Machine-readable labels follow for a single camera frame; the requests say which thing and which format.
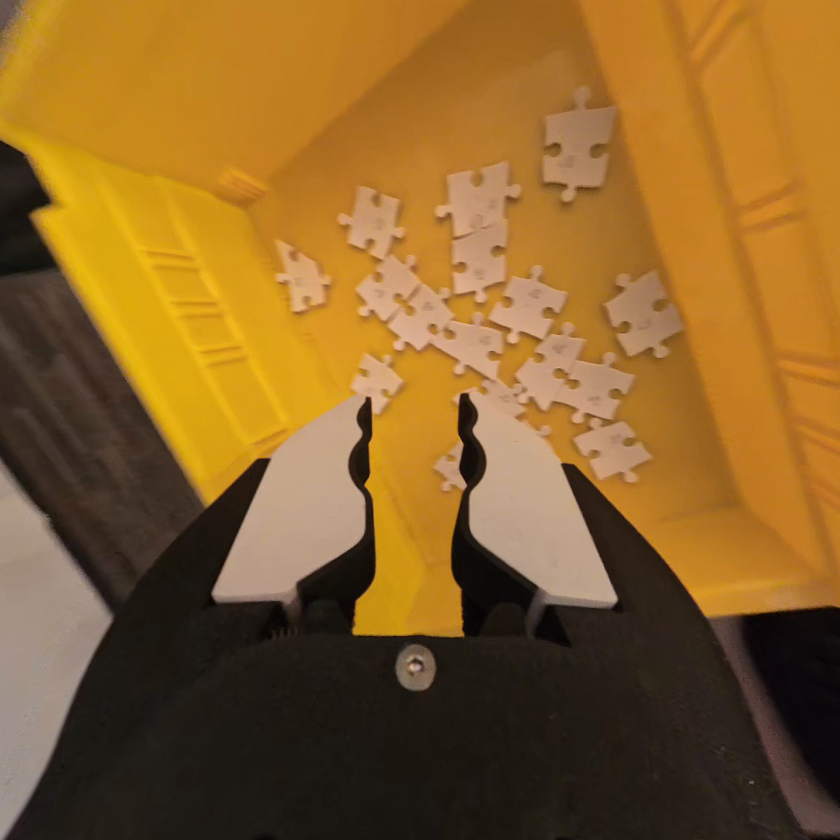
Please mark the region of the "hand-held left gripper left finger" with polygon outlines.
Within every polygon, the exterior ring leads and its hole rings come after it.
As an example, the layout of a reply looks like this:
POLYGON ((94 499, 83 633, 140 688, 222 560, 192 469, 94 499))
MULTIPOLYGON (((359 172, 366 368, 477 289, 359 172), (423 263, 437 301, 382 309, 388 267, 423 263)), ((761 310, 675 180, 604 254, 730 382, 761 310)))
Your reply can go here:
POLYGON ((371 399, 355 395, 268 459, 214 585, 217 603, 355 602, 375 575, 371 399))

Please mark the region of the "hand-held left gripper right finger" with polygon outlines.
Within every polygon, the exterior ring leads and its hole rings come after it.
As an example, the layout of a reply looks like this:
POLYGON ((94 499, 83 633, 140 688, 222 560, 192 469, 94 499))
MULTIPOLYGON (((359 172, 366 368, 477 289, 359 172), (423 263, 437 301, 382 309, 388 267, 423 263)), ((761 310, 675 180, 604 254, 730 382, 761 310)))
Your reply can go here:
POLYGON ((468 604, 611 609, 618 597, 561 459, 477 392, 458 399, 465 482, 451 569, 468 604))

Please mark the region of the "pile of white puzzle pieces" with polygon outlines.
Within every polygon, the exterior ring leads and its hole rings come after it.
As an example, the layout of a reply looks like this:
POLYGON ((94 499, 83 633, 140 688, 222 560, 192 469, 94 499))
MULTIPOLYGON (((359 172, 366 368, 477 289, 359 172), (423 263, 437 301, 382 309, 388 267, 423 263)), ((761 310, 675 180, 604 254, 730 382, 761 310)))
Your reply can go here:
MULTIPOLYGON (((541 179, 562 187, 565 204, 583 190, 602 187, 606 179, 610 155, 595 151, 610 143, 618 107, 590 107, 591 94, 588 87, 578 88, 573 108, 544 118, 541 179)), ((372 273, 354 290, 359 317, 383 323, 396 352, 435 347, 455 361, 455 375, 467 370, 481 374, 481 387, 467 393, 489 397, 514 419, 522 414, 520 406, 530 403, 543 413, 555 404, 573 409, 571 421, 587 422, 589 430, 574 436, 572 443, 588 459, 594 477, 638 481, 637 469, 653 456, 626 422, 615 420, 635 375, 617 369, 612 352, 597 362, 583 360, 586 340, 572 323, 552 332, 569 293, 546 283, 542 267, 532 266, 525 277, 508 274, 508 203, 522 193, 521 185, 511 180, 510 164, 448 174, 446 192, 447 201, 435 207, 435 216, 451 221, 453 272, 450 286, 436 290, 419 279, 413 256, 401 259, 392 252, 394 242, 405 235, 398 224, 400 200, 357 187, 352 213, 341 213, 337 221, 349 231, 347 244, 375 261, 372 273), (488 291, 499 286, 504 288, 489 314, 475 310, 470 321, 458 321, 448 306, 453 296, 484 304, 488 291), (528 358, 508 386, 499 377, 501 356, 507 343, 522 337, 539 341, 534 351, 538 358, 528 358)), ((287 289, 290 310, 301 313, 325 305, 332 282, 320 264, 285 241, 275 239, 273 245, 280 261, 276 281, 287 289)), ((602 305, 624 355, 666 358, 667 342, 684 325, 657 270, 636 278, 621 274, 615 285, 616 294, 602 305)), ((362 356, 350 385, 355 394, 372 399, 376 414, 402 387, 392 359, 369 353, 362 356)))

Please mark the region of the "yellow plastic bin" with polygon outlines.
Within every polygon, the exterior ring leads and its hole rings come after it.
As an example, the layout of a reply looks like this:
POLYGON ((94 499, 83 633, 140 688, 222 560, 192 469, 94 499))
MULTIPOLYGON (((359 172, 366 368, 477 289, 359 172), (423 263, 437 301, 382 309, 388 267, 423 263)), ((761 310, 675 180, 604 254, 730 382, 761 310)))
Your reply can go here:
POLYGON ((615 420, 652 460, 596 483, 709 616, 838 606, 838 2, 22 2, 2 140, 37 231, 199 497, 351 395, 374 420, 367 633, 456 633, 456 396, 435 347, 360 318, 356 189, 401 202, 449 287, 446 176, 507 161, 507 272, 569 293, 581 354, 635 375, 615 420), (544 118, 617 106, 605 182, 562 203, 544 118), (275 239, 328 302, 290 310, 275 239), (684 328, 627 358, 603 303, 657 270, 684 328))

